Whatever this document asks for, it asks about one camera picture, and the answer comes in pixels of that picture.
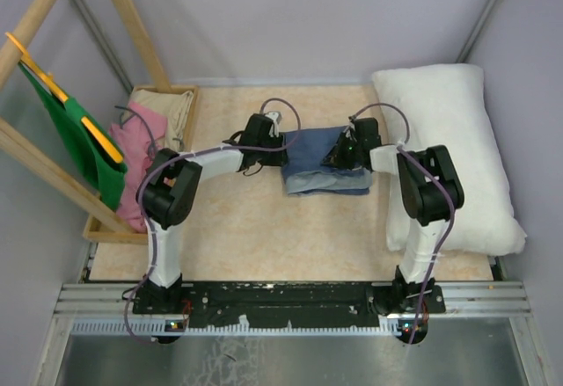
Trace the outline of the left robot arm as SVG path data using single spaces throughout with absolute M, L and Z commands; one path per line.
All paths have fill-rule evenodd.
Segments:
M 142 182 L 137 199 L 149 238 L 149 265 L 135 299 L 166 313 L 183 302 L 179 268 L 180 225 L 189 216 L 200 184 L 255 164 L 281 167 L 288 162 L 279 112 L 255 113 L 243 131 L 198 152 L 162 149 Z

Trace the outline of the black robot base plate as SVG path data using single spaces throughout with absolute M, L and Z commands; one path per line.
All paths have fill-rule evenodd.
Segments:
M 431 280 L 423 294 L 398 282 L 147 281 L 123 292 L 138 315 L 180 314 L 191 328 L 227 327 L 244 317 L 257 328 L 377 327 L 378 318 L 419 311 L 442 314 L 442 289 Z

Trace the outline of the light blue pillowcase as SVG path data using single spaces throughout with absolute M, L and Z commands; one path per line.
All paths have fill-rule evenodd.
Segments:
M 367 195 L 373 184 L 370 171 L 360 167 L 337 170 L 322 165 L 344 127 L 308 128 L 285 132 L 285 142 L 296 141 L 286 150 L 288 162 L 281 168 L 287 195 L 337 193 Z

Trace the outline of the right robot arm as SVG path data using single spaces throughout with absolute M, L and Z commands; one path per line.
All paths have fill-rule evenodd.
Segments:
M 447 147 L 385 148 L 375 118 L 352 118 L 322 165 L 339 170 L 361 166 L 398 178 L 399 202 L 411 219 L 405 253 L 391 285 L 378 289 L 371 304 L 382 315 L 420 311 L 434 292 L 435 263 L 455 213 L 464 205 L 464 190 Z

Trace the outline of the white pillow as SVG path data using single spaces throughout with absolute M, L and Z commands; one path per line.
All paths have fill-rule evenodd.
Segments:
M 449 150 L 464 205 L 442 248 L 490 256 L 519 253 L 526 233 L 514 216 L 510 186 L 484 102 L 484 71 L 472 64 L 380 70 L 372 82 L 390 142 L 407 150 Z

